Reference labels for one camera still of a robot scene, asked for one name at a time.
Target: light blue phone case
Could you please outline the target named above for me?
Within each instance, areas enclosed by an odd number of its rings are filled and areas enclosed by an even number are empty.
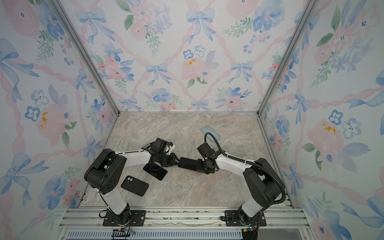
[[[221,138],[220,135],[218,135],[218,134],[215,132],[215,130],[213,130],[209,125],[206,125],[205,127],[203,127],[203,128],[201,129],[201,131],[204,133],[204,135],[205,135],[207,132],[212,133],[212,134],[215,136],[216,140],[219,140],[219,139]],[[215,142],[211,135],[207,135],[207,137],[208,137],[212,142]]]

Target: black phone case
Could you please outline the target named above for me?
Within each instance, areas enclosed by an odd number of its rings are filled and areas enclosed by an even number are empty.
[[[137,178],[127,176],[121,184],[121,187],[142,197],[147,191],[149,184]]]

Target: black cable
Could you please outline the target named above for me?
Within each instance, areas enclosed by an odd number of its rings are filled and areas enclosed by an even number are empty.
[[[230,156],[228,155],[228,158],[231,158],[233,160],[236,160],[236,161],[239,161],[239,162],[244,162],[246,164],[250,164],[252,166],[255,166],[257,167],[258,169],[260,169],[262,172],[264,172],[264,174],[268,175],[270,178],[272,178],[274,180],[274,182],[277,184],[277,186],[279,187],[280,191],[281,191],[281,198],[279,200],[276,200],[276,201],[273,201],[271,204],[280,204],[282,202],[285,201],[285,198],[286,198],[286,193],[285,193],[285,186],[283,183],[281,183],[275,175],[273,175],[268,169],[264,168],[262,165],[258,164],[258,163],[255,163],[255,162],[250,162],[250,161],[246,161],[244,159],[241,159],[241,158],[238,158],[238,157],[234,157],[234,156]]]
[[[215,141],[215,143],[216,143],[216,145],[217,145],[217,147],[218,147],[220,153],[223,154],[223,155],[226,157],[227,154],[221,149],[220,144],[217,142],[215,136],[214,136],[212,133],[207,132],[207,133],[204,135],[204,142],[207,142],[207,135],[210,135],[210,136],[214,139],[214,141]]]

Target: black mounting plate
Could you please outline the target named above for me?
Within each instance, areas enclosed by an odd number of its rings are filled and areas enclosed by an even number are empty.
[[[142,227],[145,220],[145,210],[130,210],[133,219],[131,221],[131,227]],[[113,219],[110,216],[110,213],[107,211],[107,214],[104,217],[103,226],[104,227],[120,227],[117,223],[112,223]]]
[[[237,214],[238,214],[238,210],[226,210],[226,211],[224,211],[224,215],[226,217],[229,217],[230,219],[239,219],[239,216]],[[244,226],[243,224],[240,223],[240,221],[235,221],[235,222],[225,221],[225,224],[227,225],[227,227]],[[261,227],[265,227],[266,226],[265,217],[264,217],[264,219],[262,219],[262,223],[261,223],[260,226]]]

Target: pink flower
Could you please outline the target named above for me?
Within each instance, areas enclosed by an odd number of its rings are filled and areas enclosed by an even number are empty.
[[[344,138],[339,129],[324,119],[318,121],[313,129],[309,129],[307,136],[313,143],[314,149],[321,152],[321,156],[318,158],[318,161],[322,161],[321,167],[337,171],[336,165],[342,163],[337,155],[344,146]]]
[[[56,104],[47,105],[41,112],[37,122],[40,135],[49,139],[51,146],[59,143],[61,135],[65,132],[65,125],[71,126],[73,121],[72,111],[67,107],[59,107]]]
[[[159,104],[160,110],[167,110],[167,104],[166,103],[161,103]]]
[[[150,6],[147,5],[146,0],[141,0],[141,3],[135,2],[135,6],[131,7],[132,12],[135,14],[136,22],[151,23],[152,11]]]
[[[242,2],[240,0],[228,0],[227,12],[236,20],[240,20],[253,13],[256,10],[258,4],[258,0],[247,0],[245,2]]]
[[[115,60],[115,56],[111,55],[111,57],[108,57],[107,55],[104,56],[105,65],[111,66],[112,68],[118,68],[120,63]]]
[[[207,72],[205,61],[200,58],[193,58],[184,61],[181,66],[181,70],[183,72],[181,78],[184,80],[196,80],[198,77],[203,77],[204,72]]]
[[[166,106],[168,110],[176,109],[176,104],[171,101],[166,102]]]
[[[101,107],[100,111],[99,111],[99,119],[100,119],[100,123],[102,124],[106,124],[108,123],[108,120],[110,119],[111,117],[111,110],[109,109],[109,107]]]
[[[225,101],[225,106],[230,109],[237,109],[243,106],[243,100],[239,97],[230,97]]]
[[[273,137],[275,138],[277,148],[280,150],[283,147],[283,137],[277,131],[273,133]]]
[[[66,193],[65,196],[63,197],[63,203],[62,206],[68,206],[71,204],[71,200],[73,199],[73,193]]]
[[[131,26],[131,35],[134,39],[142,41],[145,39],[145,36],[147,35],[147,29],[140,22],[134,23]]]
[[[66,192],[74,194],[76,192],[76,188],[79,186],[79,184],[80,184],[80,179],[77,179],[75,177],[74,179],[72,179],[72,181],[70,181],[68,183]]]
[[[273,71],[276,71],[276,69],[279,67],[279,64],[277,64],[277,63],[273,63],[272,64],[272,67],[270,67],[270,68],[268,68],[268,70],[273,70]]]
[[[124,76],[124,72],[119,68],[109,69],[108,78],[121,81]]]
[[[329,56],[332,54],[332,46],[330,44],[324,44],[319,49],[317,49],[314,54],[314,62],[317,65],[325,63]]]
[[[316,240],[335,240],[329,226],[319,217],[312,219],[311,229],[316,237]]]
[[[5,15],[13,28],[27,38],[38,38],[40,21],[32,4],[22,0],[3,0]]]
[[[99,65],[99,70],[105,70],[105,64],[104,63],[98,63]]]

